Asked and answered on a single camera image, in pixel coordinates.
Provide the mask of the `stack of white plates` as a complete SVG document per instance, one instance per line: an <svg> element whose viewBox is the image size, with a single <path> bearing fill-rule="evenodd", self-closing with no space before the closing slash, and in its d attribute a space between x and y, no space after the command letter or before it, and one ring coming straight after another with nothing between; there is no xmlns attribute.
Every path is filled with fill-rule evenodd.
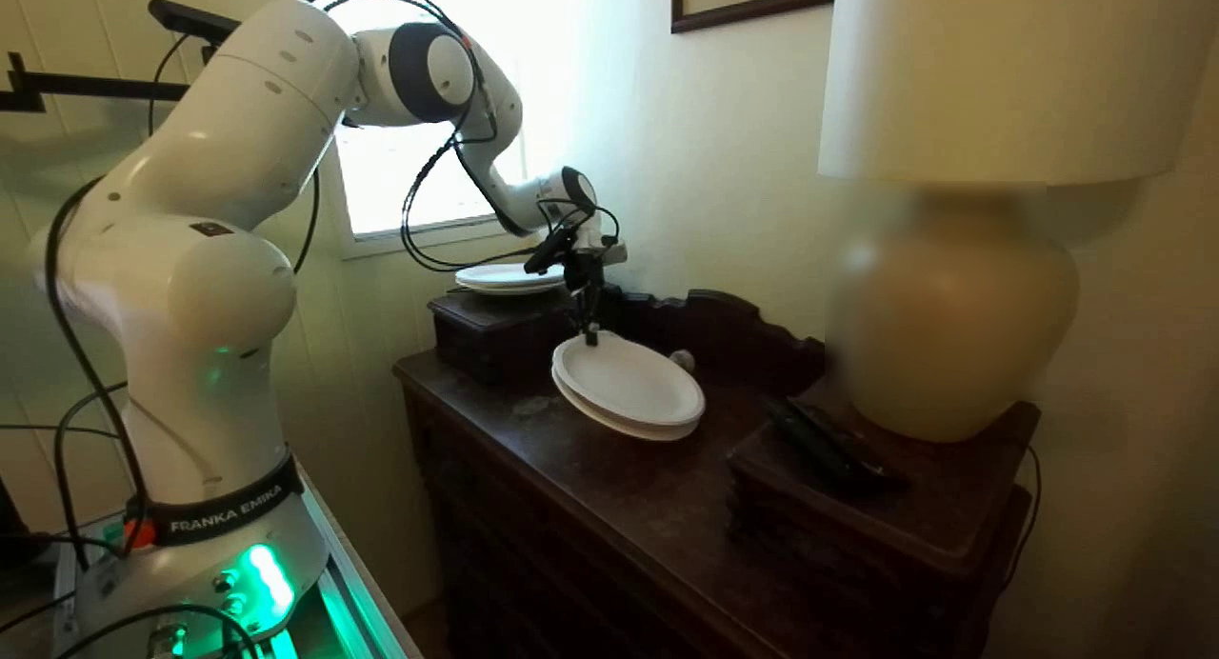
<svg viewBox="0 0 1219 659"><path fill-rule="evenodd" d="M674 361L610 330L558 344L551 376L560 393L585 417L635 439L674 442L698 426L705 391Z"/></svg>
<svg viewBox="0 0 1219 659"><path fill-rule="evenodd" d="M564 274L558 266L541 273L524 270L523 263L471 266L453 273L453 283L461 289L491 297L524 297L564 287Z"/></svg>

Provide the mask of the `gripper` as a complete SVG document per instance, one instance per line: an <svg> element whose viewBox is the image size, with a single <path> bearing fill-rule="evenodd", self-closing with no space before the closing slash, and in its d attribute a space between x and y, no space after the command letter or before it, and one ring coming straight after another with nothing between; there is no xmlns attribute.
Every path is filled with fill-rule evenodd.
<svg viewBox="0 0 1219 659"><path fill-rule="evenodd" d="M574 298L574 324L585 346L599 346L599 307L603 294L603 252L567 252L563 280Z"/></svg>

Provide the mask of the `window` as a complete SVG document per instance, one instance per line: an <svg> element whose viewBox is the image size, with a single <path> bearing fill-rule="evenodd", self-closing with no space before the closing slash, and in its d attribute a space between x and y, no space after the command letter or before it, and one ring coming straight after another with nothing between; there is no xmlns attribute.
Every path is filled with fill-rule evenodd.
<svg viewBox="0 0 1219 659"><path fill-rule="evenodd" d="M322 12L362 0L308 0ZM560 166L528 181L507 181L496 168L524 121L524 104L510 76L469 30L434 0L388 0L410 7L396 24L355 30L350 41L360 73L347 127L449 125L449 134L414 169L399 211L399 239L414 263L432 272L457 272L456 261L428 255L414 242L412 216L428 178L453 157L500 227L524 238L539 229L575 227L578 239L597 216L588 175Z"/></svg>

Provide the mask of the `table lamp with white shade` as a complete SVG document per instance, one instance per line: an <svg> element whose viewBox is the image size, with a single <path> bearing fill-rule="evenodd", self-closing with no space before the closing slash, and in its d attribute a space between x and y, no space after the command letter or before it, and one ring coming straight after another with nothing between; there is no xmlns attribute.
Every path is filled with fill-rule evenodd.
<svg viewBox="0 0 1219 659"><path fill-rule="evenodd" d="M957 443L1020 398L1079 295L1026 203L1170 169L1218 29L1219 0L835 0L818 171L906 203L835 294L857 411Z"/></svg>

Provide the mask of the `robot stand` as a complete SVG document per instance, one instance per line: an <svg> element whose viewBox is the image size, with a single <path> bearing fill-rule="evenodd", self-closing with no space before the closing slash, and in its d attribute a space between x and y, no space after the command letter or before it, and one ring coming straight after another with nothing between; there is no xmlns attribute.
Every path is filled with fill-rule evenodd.
<svg viewBox="0 0 1219 659"><path fill-rule="evenodd" d="M34 534L0 488L0 659L422 659L302 468L118 554L126 516Z"/></svg>

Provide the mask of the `black remote control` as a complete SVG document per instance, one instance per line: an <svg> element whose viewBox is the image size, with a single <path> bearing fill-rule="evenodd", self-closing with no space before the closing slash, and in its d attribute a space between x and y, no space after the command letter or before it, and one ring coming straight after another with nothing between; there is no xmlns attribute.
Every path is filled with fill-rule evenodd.
<svg viewBox="0 0 1219 659"><path fill-rule="evenodd" d="M839 497L876 495L887 488L884 471L875 471L865 460L850 456L835 443L823 421L817 421L792 400L766 397L762 403L779 441L792 452L811 482Z"/></svg>

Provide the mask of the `dark wooden dresser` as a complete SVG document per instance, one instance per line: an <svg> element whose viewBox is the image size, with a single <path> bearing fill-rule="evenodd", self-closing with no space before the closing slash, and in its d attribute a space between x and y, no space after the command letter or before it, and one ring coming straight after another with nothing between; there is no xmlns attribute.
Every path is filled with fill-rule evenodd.
<svg viewBox="0 0 1219 659"><path fill-rule="evenodd" d="M863 419L826 348L730 294L610 287L610 333L695 354L707 407L674 442L592 421L553 386L564 294L432 298L434 350L397 361L436 524L457 659L978 659L1032 497L1040 420L1011 406L961 445ZM839 497L762 400L792 400L887 475Z"/></svg>

